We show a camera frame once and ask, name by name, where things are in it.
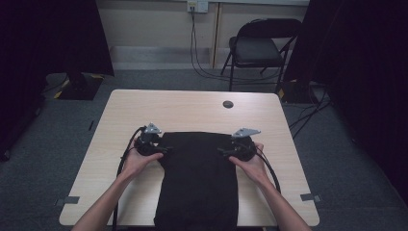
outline person's left hand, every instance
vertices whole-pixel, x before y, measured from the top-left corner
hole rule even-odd
[[[150,156],[142,156],[136,148],[132,148],[126,158],[123,166],[123,173],[129,175],[132,179],[138,176],[144,168],[152,161],[158,160],[163,157],[163,153],[155,153]]]

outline black curtain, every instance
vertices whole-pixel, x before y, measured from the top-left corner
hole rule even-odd
[[[408,202],[408,4],[311,0],[285,81],[326,84],[368,154]]]
[[[70,66],[114,75],[94,0],[0,2],[0,154],[33,115],[45,77]]]

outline black round hole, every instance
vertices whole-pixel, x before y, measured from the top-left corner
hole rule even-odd
[[[234,107],[234,103],[229,101],[229,100],[225,100],[222,105],[224,106],[224,108],[232,108]]]

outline wooden table top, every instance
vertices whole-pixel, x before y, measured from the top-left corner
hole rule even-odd
[[[223,107],[225,100],[234,107]],[[272,93],[114,90],[89,145],[69,196],[77,204],[65,204],[62,225],[73,225],[108,189],[127,143],[134,132],[149,122],[165,132],[232,134],[245,127],[261,130],[252,136],[264,144],[264,152],[279,180],[282,194],[310,226],[319,224],[288,123],[277,95]],[[153,226],[164,170],[151,163],[119,200],[118,225]],[[238,226],[275,226],[276,220],[261,192],[237,167],[239,184]]]

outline person's right hand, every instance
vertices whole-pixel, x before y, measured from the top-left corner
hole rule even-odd
[[[257,148],[258,154],[261,154],[262,150],[264,150],[264,145],[255,142],[255,146]],[[265,169],[265,164],[258,155],[255,155],[251,160],[247,162],[240,161],[238,158],[233,156],[229,157],[229,160],[235,165],[242,168],[245,174],[255,183],[260,184],[265,180],[269,181],[267,171]]]
[[[132,143],[132,148],[129,149],[129,153],[126,157],[125,164],[123,166],[122,172],[134,179],[138,176],[144,168],[153,161],[156,161],[163,157],[163,153],[155,153],[150,156],[142,156],[135,146],[136,140]]]

